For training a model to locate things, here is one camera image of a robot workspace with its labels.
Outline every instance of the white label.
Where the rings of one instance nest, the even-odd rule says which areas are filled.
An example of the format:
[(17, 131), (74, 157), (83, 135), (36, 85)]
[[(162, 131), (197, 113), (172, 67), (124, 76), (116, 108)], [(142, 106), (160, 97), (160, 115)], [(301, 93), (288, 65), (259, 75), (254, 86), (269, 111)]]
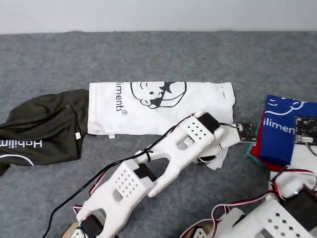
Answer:
[(80, 138), (81, 138), (81, 135), (80, 135), (80, 133), (79, 133), (79, 132), (76, 132), (76, 133), (75, 133), (75, 136), (76, 136), (76, 140), (78, 140), (78, 139), (80, 139)]

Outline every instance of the circuit board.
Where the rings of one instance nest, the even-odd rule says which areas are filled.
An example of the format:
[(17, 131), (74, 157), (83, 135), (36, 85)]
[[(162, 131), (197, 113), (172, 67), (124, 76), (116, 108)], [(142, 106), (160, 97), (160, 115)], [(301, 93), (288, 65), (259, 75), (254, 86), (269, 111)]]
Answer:
[(296, 144), (317, 145), (317, 118), (296, 117)]
[(251, 123), (236, 123), (236, 126), (241, 142), (255, 143), (257, 141)]

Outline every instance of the cartoon character print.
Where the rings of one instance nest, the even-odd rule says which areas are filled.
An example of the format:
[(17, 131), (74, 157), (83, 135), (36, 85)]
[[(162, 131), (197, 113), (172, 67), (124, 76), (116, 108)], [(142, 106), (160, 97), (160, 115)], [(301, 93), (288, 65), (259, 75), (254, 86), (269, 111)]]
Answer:
[(267, 103), (267, 111), (265, 113), (283, 116), (291, 113), (293, 110), (299, 110), (306, 102), (280, 98), (277, 96), (269, 96)]
[(131, 82), (133, 96), (150, 109), (175, 107), (184, 97), (186, 82)]

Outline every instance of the gray carpet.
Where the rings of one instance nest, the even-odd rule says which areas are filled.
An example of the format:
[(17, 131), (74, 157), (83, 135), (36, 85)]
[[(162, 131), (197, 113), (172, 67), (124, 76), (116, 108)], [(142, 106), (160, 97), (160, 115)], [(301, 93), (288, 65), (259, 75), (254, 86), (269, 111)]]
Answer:
[[(86, 88), (89, 82), (171, 80), (233, 84), (235, 121), (258, 123), (267, 94), (317, 101), (317, 33), (80, 33), (0, 36), (0, 120), (23, 101)], [(11, 167), (1, 178), (0, 237), (40, 238), (54, 207), (101, 167), (134, 154), (157, 136), (86, 136), (78, 161)], [(222, 169), (190, 165), (155, 198), (145, 198), (120, 238), (176, 238), (210, 216), (220, 202), (250, 198), (267, 188), (268, 171), (229, 150)], [(161, 171), (165, 164), (152, 168)], [(49, 238), (59, 237), (87, 191), (63, 207)], [(249, 212), (254, 206), (245, 207)]]

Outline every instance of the blue fabric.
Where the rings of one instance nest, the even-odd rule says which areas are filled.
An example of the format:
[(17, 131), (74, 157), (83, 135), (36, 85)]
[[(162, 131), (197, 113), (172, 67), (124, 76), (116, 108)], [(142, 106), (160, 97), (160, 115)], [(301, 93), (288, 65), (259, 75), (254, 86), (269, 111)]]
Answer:
[(317, 103), (267, 96), (261, 159), (274, 164), (290, 164), (295, 142), (295, 116), (317, 117)]

